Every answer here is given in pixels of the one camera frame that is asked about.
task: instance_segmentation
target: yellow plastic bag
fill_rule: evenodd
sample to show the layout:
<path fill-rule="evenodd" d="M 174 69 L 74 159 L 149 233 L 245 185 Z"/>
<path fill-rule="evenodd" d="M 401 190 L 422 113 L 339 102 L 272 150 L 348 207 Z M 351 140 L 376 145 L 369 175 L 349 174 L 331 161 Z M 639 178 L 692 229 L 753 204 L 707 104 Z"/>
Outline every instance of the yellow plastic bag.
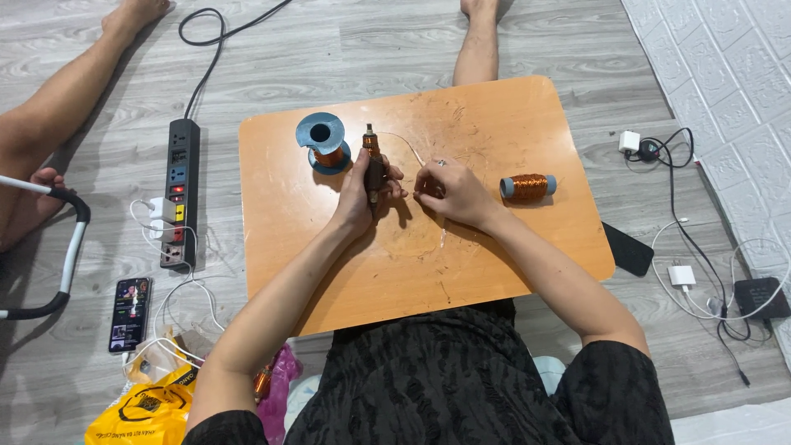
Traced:
<path fill-rule="evenodd" d="M 185 364 L 154 385 L 132 386 L 85 431 L 85 445 L 178 445 L 198 368 Z"/>

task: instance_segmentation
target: wooden table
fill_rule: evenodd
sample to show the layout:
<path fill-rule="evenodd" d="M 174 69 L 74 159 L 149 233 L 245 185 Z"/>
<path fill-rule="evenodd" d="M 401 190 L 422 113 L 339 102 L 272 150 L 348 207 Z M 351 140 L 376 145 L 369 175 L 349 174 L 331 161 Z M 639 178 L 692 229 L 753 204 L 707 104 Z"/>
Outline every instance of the wooden table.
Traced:
<path fill-rule="evenodd" d="M 552 82 L 530 76 L 425 93 L 276 112 L 239 129 L 248 296 L 252 297 L 329 220 L 343 173 L 324 176 L 294 138 L 312 112 L 330 112 L 346 128 L 353 158 L 365 124 L 412 191 L 435 154 L 466 163 L 497 200 L 502 177 L 554 174 L 558 190 L 542 201 L 505 205 L 598 280 L 615 264 Z M 494 240 L 428 215 L 411 196 L 358 239 L 319 285 L 293 335 L 361 325 L 531 292 Z"/>

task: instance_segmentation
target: gray wood floor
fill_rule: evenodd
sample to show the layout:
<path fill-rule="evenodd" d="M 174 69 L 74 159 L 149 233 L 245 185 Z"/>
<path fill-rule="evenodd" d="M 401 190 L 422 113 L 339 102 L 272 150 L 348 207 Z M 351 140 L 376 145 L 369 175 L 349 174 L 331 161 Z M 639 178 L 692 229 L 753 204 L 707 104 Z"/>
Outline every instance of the gray wood floor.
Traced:
<path fill-rule="evenodd" d="M 0 0 L 0 111 L 22 102 L 100 35 L 104 0 Z M 213 48 L 177 34 L 193 10 L 215 6 L 238 26 L 274 2 L 181 2 L 125 60 L 86 131 L 55 159 L 70 160 L 66 181 L 93 209 L 65 312 L 45 321 L 0 324 L 0 435 L 6 443 L 72 443 L 121 391 L 120 360 L 106 352 L 112 294 L 122 278 L 152 276 L 164 298 L 180 276 L 127 215 L 129 202 L 161 193 L 166 133 L 206 69 Z M 619 0 L 531 0 L 504 5 L 500 75 L 543 74 L 555 82 L 604 221 L 650 242 L 670 221 L 668 171 L 627 168 L 615 151 L 626 129 L 667 136 L 677 127 Z M 294 0 L 263 24 L 231 38 L 197 107 L 202 127 L 198 277 L 216 294 L 221 322 L 246 301 L 237 128 L 265 112 L 443 88 L 450 85 L 467 20 L 457 0 Z M 188 29 L 214 37 L 203 18 Z M 694 167 L 676 172 L 678 214 L 727 275 L 731 244 Z M 2 306 L 35 306 L 52 296 L 73 227 L 67 212 L 0 257 Z M 691 258 L 669 230 L 659 265 Z M 698 280 L 703 282 L 702 267 Z M 731 346 L 752 381 L 745 388 L 712 323 L 683 314 L 656 279 L 616 270 L 606 282 L 645 327 L 671 417 L 791 396 L 774 341 Z M 711 283 L 693 295 L 714 292 Z M 168 320 L 193 338 L 215 340 L 200 290 L 176 293 Z M 517 299 L 517 327 L 535 355 L 569 362 L 579 341 L 537 298 Z M 329 337 L 293 341 L 306 374 L 320 372 Z"/>

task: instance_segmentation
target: power strip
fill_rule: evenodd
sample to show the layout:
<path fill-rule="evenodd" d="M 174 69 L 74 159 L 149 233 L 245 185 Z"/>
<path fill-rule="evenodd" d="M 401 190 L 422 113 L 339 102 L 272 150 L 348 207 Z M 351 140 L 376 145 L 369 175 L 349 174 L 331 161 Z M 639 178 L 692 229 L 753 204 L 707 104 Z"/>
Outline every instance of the power strip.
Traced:
<path fill-rule="evenodd" d="M 195 238 L 198 233 L 198 171 L 200 164 L 200 127 L 192 119 L 170 123 L 168 175 L 165 198 L 176 205 L 173 241 L 162 243 L 159 267 L 186 272 L 195 267 Z M 184 230 L 180 227 L 191 227 Z"/>

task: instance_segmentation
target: phone screen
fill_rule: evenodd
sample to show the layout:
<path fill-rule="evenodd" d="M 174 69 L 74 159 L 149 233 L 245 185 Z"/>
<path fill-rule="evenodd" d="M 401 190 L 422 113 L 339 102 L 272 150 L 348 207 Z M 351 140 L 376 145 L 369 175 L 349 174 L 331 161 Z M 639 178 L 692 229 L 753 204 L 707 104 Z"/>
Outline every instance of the phone screen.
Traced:
<path fill-rule="evenodd" d="M 606 222 L 601 225 L 607 235 L 607 242 L 610 243 L 615 265 L 632 275 L 645 276 L 651 266 L 653 249 Z"/>
<path fill-rule="evenodd" d="M 118 282 L 115 287 L 108 351 L 134 351 L 145 340 L 150 292 L 150 278 L 131 278 Z"/>

